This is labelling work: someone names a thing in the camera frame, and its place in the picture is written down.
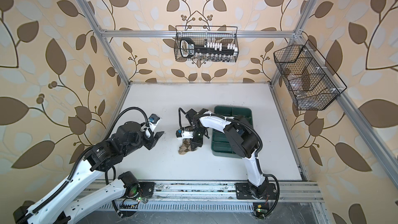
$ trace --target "green tray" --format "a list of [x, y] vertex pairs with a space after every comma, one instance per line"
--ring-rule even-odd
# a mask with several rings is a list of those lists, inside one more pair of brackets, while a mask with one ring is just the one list
[[[238, 115], [243, 115], [243, 117], [245, 117], [247, 121], [253, 125], [253, 118], [249, 108], [216, 106], [214, 107], [214, 113], [226, 117], [236, 117]], [[211, 151], [213, 152], [214, 156], [241, 158], [233, 151], [231, 145], [226, 139], [225, 134], [215, 129], [213, 129], [211, 136]]]

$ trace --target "black wire basket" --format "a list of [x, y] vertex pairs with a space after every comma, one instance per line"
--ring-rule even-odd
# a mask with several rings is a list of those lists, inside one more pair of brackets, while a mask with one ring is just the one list
[[[313, 55], [316, 48], [308, 41], [305, 45], [290, 45], [274, 52], [274, 60], [297, 110], [324, 110], [339, 96], [347, 85], [328, 63], [320, 65]], [[337, 85], [325, 72], [337, 76]]]
[[236, 62], [239, 54], [237, 27], [176, 26], [176, 61]]

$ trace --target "robotic arm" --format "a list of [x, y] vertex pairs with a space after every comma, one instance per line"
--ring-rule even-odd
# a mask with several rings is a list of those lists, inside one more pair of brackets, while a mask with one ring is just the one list
[[[184, 113], [190, 123], [188, 127], [182, 127], [181, 115]], [[267, 194], [267, 187], [271, 184], [268, 177], [273, 177], [279, 188], [279, 184], [273, 175], [263, 174], [260, 168], [260, 162], [257, 158], [262, 149], [262, 141], [257, 132], [243, 116], [228, 118], [222, 115], [214, 114], [207, 109], [199, 112], [191, 109], [185, 113], [179, 109], [180, 129], [177, 130], [177, 139], [190, 138], [191, 149], [202, 147], [203, 136], [207, 136], [207, 128], [213, 128], [219, 132], [225, 133], [233, 151], [242, 157], [248, 173], [248, 187], [250, 194], [261, 199]]]
[[[143, 110], [130, 107], [119, 114], [107, 137], [110, 136], [119, 118], [129, 110], [140, 111], [145, 117], [145, 122], [142, 124], [126, 122], [118, 127], [116, 133], [110, 138], [87, 148], [78, 157], [67, 178], [37, 203], [19, 207], [14, 212], [17, 224], [72, 224], [109, 201], [112, 201], [118, 215], [123, 216], [114, 200], [123, 196], [138, 198], [140, 184], [131, 172], [125, 172], [108, 183], [107, 172], [110, 168], [113, 168], [115, 172], [115, 164], [120, 163], [123, 157], [142, 146], [151, 150], [164, 133], [153, 134], [161, 121], [160, 117], [152, 114], [148, 119]], [[104, 173], [107, 181], [105, 187], [74, 201], [90, 183]]]

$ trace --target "beige wall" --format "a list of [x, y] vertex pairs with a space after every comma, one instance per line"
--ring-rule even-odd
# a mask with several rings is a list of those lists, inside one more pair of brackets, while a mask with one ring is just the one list
[[[319, 0], [304, 33], [333, 64], [349, 96], [395, 156], [396, 7], [397, 0]], [[276, 90], [305, 169], [318, 182], [335, 222], [396, 223], [398, 191], [338, 103], [320, 112], [296, 111], [285, 84]]]
[[293, 30], [304, 0], [89, 1], [104, 29], [167, 30], [169, 25], [226, 24], [239, 30]]
[[173, 48], [166, 45], [167, 40], [148, 38], [146, 41], [140, 38], [114, 38], [112, 41], [120, 63], [133, 82], [196, 83], [209, 79], [211, 82], [267, 82], [276, 69], [272, 53], [286, 46], [283, 38], [241, 38], [236, 63], [177, 62]]
[[[333, 3], [331, 9], [324, 7], [323, 2]], [[334, 42], [339, 44], [342, 57], [333, 55], [330, 59], [340, 65], [337, 72], [348, 86], [348, 95], [395, 157], [398, 156], [397, 7], [397, 0], [319, 0], [304, 33], [304, 37], [310, 35], [316, 40], [325, 57], [329, 52], [336, 54], [331, 47]]]
[[347, 116], [339, 121], [343, 110], [338, 103], [319, 112], [293, 111], [285, 84], [275, 88], [305, 170], [318, 182], [331, 219], [336, 224], [396, 223], [398, 190]]
[[[13, 222], [12, 213], [24, 200], [47, 194], [69, 173], [76, 155], [100, 140], [124, 89], [107, 74], [110, 62], [77, 14], [81, 10], [69, 5], [67, 15], [59, 1], [0, 0], [7, 26], [0, 23], [3, 223]], [[77, 37], [87, 32], [84, 47], [77, 50]]]

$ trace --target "perforated metal channel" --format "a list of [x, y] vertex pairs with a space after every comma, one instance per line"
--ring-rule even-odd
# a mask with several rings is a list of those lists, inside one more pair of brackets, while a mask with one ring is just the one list
[[[125, 201], [125, 205], [136, 204], [135, 201]], [[113, 210], [112, 204], [107, 203], [100, 207], [98, 211]], [[136, 209], [121, 209], [125, 211], [136, 211]], [[249, 202], [212, 202], [203, 203], [186, 203], [186, 202], [148, 202], [146, 204], [140, 202], [139, 211], [161, 211], [161, 212], [252, 212], [253, 205]]]

